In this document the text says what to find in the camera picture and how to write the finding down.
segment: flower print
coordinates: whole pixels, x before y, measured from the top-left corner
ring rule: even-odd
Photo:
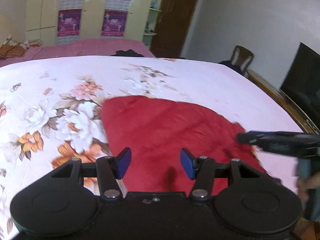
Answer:
[[[36,131],[34,134],[30,135],[30,133],[26,133],[21,136],[19,139],[19,143],[21,143],[22,150],[24,152],[32,150],[36,152],[37,150],[43,150],[43,139],[41,138],[41,134]]]
[[[55,169],[61,166],[63,163],[69,161],[72,157],[77,157],[81,159],[82,163],[92,163],[95,162],[95,157],[100,155],[101,146],[97,143],[93,143],[88,151],[84,151],[81,154],[77,154],[74,149],[70,146],[69,142],[64,142],[62,145],[58,146],[58,151],[62,155],[55,158],[51,165]],[[93,183],[97,182],[96,178],[84,178],[84,185],[90,187]]]
[[[1,184],[0,184],[0,186],[1,186],[1,189],[0,189],[0,220],[8,220],[9,221],[11,219],[11,215],[10,215],[9,206],[6,204],[7,203],[7,194],[4,190],[5,187]],[[0,228],[0,236],[3,237],[2,228]]]
[[[94,95],[91,96],[91,100],[96,103],[98,106],[102,106],[103,102],[107,99],[106,95],[102,90],[96,90]]]
[[[162,90],[157,86],[157,84],[148,82],[145,80],[140,80],[137,82],[133,79],[124,80],[130,95],[143,95],[147,97],[159,96],[162,93]]]
[[[51,117],[57,115],[57,110],[49,107],[49,101],[40,101],[39,106],[30,108],[25,111],[25,119],[29,121],[29,133],[33,134],[40,130]]]
[[[45,95],[45,96],[47,96],[47,95],[49,95],[49,94],[52,94],[52,88],[47,88],[44,92],[43,92],[43,94]]]
[[[19,143],[19,136],[9,134],[10,142],[3,144],[0,150],[4,153],[4,157],[8,163],[16,164],[16,161],[21,154],[21,143]]]
[[[48,72],[48,71],[44,72],[44,74],[43,74],[43,75],[41,75],[39,78],[41,79],[41,78],[47,78],[47,77],[50,77],[50,75],[49,75],[49,72]]]
[[[4,102],[0,104],[0,117],[7,113],[7,107],[4,105]]]
[[[155,77],[173,77],[170,76],[166,73],[163,73],[159,70],[153,69],[151,67],[147,67],[147,66],[139,66],[139,65],[135,65],[135,64],[129,64],[130,66],[133,67],[134,70],[139,71],[143,76],[147,77],[151,77],[151,78],[155,78]]]
[[[70,141],[78,154],[88,151],[94,138],[102,143],[107,142],[101,120],[93,120],[96,106],[95,103],[84,102],[78,105],[77,112],[64,109],[63,116],[57,119],[56,138]]]
[[[77,100],[87,100],[94,96],[95,90],[102,90],[102,86],[97,85],[94,81],[84,82],[81,85],[77,85],[74,89],[70,91],[71,96],[75,97]]]
[[[21,87],[21,83],[15,84],[14,86],[12,86],[12,88],[10,89],[10,92],[15,92],[19,87]]]

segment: doorway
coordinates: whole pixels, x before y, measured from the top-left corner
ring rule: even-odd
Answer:
[[[162,0],[150,46],[156,57],[180,57],[197,1]]]

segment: white flower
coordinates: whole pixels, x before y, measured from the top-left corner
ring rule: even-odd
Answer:
[[[78,112],[64,110],[64,116],[57,120],[56,138],[71,141],[71,147],[79,154],[88,151],[93,138],[107,143],[101,120],[93,119],[95,103],[84,102],[78,105]]]
[[[21,153],[21,145],[19,144],[19,136],[9,134],[10,142],[0,146],[0,152],[4,153],[4,157],[8,163],[16,164]]]
[[[57,110],[48,106],[49,101],[40,101],[39,106],[25,111],[25,119],[29,121],[29,133],[33,134],[43,127],[49,118],[57,116]]]
[[[162,93],[162,90],[157,86],[157,84],[152,82],[145,80],[137,82],[133,79],[125,79],[124,81],[128,87],[128,92],[131,95],[159,96]]]
[[[0,221],[7,221],[8,217],[10,217],[10,209],[9,207],[6,205],[6,201],[7,201],[7,194],[4,191],[4,187],[1,185],[1,189],[0,189]]]

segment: wooden chair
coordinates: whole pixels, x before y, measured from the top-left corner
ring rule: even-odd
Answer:
[[[253,61],[254,54],[246,49],[245,47],[237,45],[235,49],[233,50],[232,56],[231,56],[231,63],[232,65],[238,65],[240,66],[241,72],[244,75]]]

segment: tv screen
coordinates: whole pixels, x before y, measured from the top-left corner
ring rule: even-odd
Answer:
[[[281,91],[320,128],[320,55],[300,43]]]

